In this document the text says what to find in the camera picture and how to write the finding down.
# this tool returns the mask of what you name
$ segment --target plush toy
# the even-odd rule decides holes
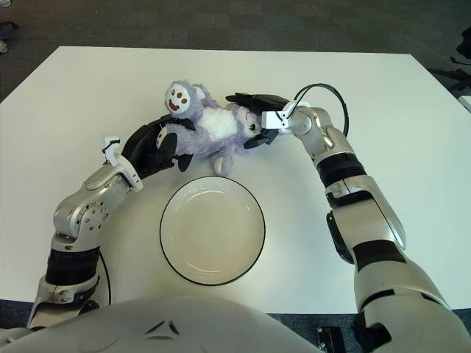
[[[157,147],[165,136],[175,133],[176,156],[210,157],[219,175],[230,172],[234,153],[244,152],[244,143],[261,130],[259,116],[234,103],[221,108],[203,85],[173,82],[167,90],[165,106],[173,118],[190,119],[195,131],[179,124],[167,124],[159,134]]]

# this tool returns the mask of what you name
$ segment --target white fluffy belly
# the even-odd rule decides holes
[[[205,108],[203,116],[196,123],[200,129],[208,132],[212,141],[228,138],[237,133],[237,121],[229,110]]]

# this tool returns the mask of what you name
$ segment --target silver robot arm segment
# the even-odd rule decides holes
[[[99,276],[100,234],[111,213],[131,191],[139,191],[142,181],[133,166],[114,150],[117,138],[105,139],[107,162],[64,199],[54,212],[51,252],[46,275],[27,327],[48,327],[96,308],[91,296]]]
[[[279,113],[289,116],[287,110]],[[301,107],[284,123],[324,183],[337,252],[355,264],[355,336],[364,351],[470,352],[468,331],[430,277],[404,254],[399,218],[327,112]]]

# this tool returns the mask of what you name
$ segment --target black cable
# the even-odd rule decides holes
[[[111,147],[111,145],[113,145],[114,143],[120,143],[120,140],[111,140],[110,143],[108,144],[108,146],[106,146],[105,148],[102,149],[102,153],[105,153],[107,149],[109,149]]]
[[[331,85],[328,85],[327,83],[314,83],[312,85],[307,85],[303,88],[300,89],[298,93],[296,93],[296,96],[294,97],[294,100],[297,100],[296,104],[294,105],[293,109],[288,115],[288,118],[293,114],[294,110],[297,108],[297,105],[301,102],[302,98],[304,95],[312,88],[312,87],[322,87],[325,88],[326,90],[329,90],[330,92],[333,93],[335,97],[340,101],[341,108],[344,111],[344,136],[346,137],[348,135],[348,130],[350,128],[350,118],[348,116],[348,110],[347,110],[347,105],[345,104],[344,99],[341,97],[340,93]]]
[[[280,114],[278,114],[277,111],[275,111],[275,114],[277,115],[279,121],[283,121],[283,119],[280,117]]]
[[[108,305],[111,305],[111,283],[110,283],[110,274],[108,273],[108,267],[106,267],[105,259],[103,258],[102,251],[99,252],[100,259],[102,259],[103,268],[105,269],[106,282],[108,283]]]

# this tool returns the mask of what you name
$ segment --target white table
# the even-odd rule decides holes
[[[126,140],[165,114],[164,92],[180,78],[206,84],[221,104],[235,91],[291,98],[312,82],[334,85],[349,107],[351,144],[403,222],[408,256],[451,307],[471,307],[471,118],[410,55],[75,47],[56,50],[0,106],[0,298],[34,300],[56,205],[101,165],[102,137]],[[305,98],[342,126],[330,93]],[[113,215],[102,250],[115,302],[201,294],[272,313],[355,312],[354,268],[333,247],[324,188],[301,143],[278,138],[235,161],[230,177],[252,191],[266,220],[252,270],[208,288],[163,258],[160,215],[178,187],[213,173],[203,160],[146,179]]]

